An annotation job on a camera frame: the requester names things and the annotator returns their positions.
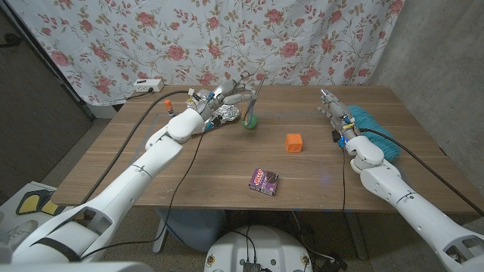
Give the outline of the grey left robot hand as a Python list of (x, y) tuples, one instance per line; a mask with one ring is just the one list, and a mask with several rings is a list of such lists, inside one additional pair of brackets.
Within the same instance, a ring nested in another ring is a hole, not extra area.
[(204, 121), (210, 119), (222, 105), (235, 105), (248, 100), (249, 104), (242, 114), (242, 119), (249, 125), (253, 119), (253, 108), (259, 93), (259, 90), (243, 82), (244, 79), (251, 76), (253, 76), (253, 73), (243, 73), (238, 81), (229, 79), (215, 88), (207, 99), (197, 106), (197, 112), (202, 119)]

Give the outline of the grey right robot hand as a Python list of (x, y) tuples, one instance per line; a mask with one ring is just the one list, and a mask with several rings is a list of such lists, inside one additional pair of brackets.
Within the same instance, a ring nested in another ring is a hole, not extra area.
[(322, 107), (318, 111), (330, 120), (333, 127), (332, 138), (335, 143), (344, 146), (351, 139), (359, 136), (355, 118), (350, 109), (339, 98), (327, 89), (321, 89)]

